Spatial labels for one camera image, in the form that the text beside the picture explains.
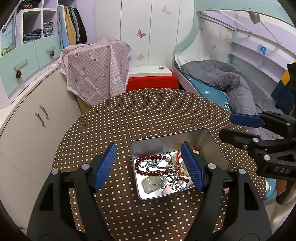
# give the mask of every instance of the gingham cloth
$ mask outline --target gingham cloth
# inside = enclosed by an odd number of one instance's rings
[[[67,78],[67,89],[91,106],[124,93],[130,51],[129,45],[112,37],[63,49],[58,65]]]

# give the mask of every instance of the person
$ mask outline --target person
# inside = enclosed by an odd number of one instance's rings
[[[276,191],[278,194],[282,194],[287,189],[287,183],[288,181],[277,179]],[[296,191],[296,183],[294,183],[294,185],[292,186],[291,191],[292,192]]]

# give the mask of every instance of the brown tablecloth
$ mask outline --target brown tablecloth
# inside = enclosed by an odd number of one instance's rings
[[[261,197],[265,180],[256,175],[256,164],[246,151],[224,144],[219,130],[246,131],[229,122],[230,113],[206,98],[175,89],[144,89],[127,92],[90,109],[69,129],[61,141],[53,168],[69,172],[104,152],[110,142],[118,148],[118,159],[105,188],[95,198],[114,240],[184,240],[201,205],[203,193],[190,189],[167,197],[142,201],[133,174],[132,140],[162,136],[206,127],[217,141],[231,170],[247,170]],[[84,231],[75,190],[70,191],[73,215]],[[222,227],[227,196],[223,195],[215,231]]]

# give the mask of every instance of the red stool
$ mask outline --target red stool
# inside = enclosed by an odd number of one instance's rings
[[[147,76],[129,78],[126,92],[147,88],[178,89],[178,79],[172,76]]]

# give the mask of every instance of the gray comforter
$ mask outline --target gray comforter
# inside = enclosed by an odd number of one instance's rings
[[[234,66],[219,61],[192,61],[181,66],[182,71],[194,79],[225,91],[229,106],[235,113],[254,115],[262,110],[282,113],[275,108],[274,101],[255,82],[237,71]],[[279,139],[279,135],[264,128],[247,127],[262,140]]]

